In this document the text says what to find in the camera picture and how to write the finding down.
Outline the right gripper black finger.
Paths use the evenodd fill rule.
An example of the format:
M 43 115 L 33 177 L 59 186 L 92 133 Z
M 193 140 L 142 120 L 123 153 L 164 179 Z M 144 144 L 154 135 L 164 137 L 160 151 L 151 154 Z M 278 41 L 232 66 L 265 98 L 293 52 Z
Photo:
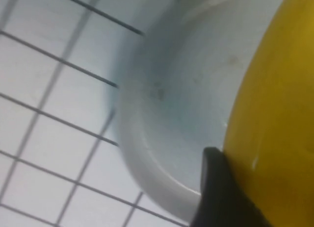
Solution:
M 238 187 L 226 156 L 215 147 L 203 151 L 201 197 L 192 227 L 268 227 L 269 221 Z

